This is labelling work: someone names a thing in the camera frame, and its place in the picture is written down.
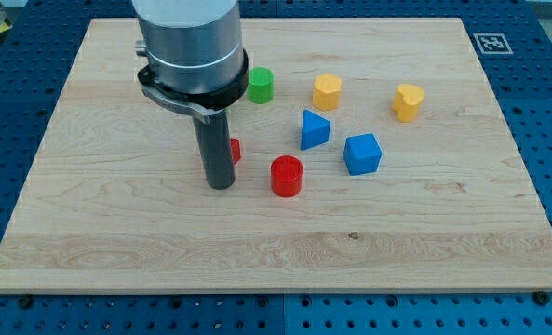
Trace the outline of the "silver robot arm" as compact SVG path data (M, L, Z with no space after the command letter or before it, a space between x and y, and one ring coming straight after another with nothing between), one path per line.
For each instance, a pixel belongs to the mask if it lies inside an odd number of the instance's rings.
M249 81L236 0L133 0L148 65L143 94L177 114L209 124L238 101Z

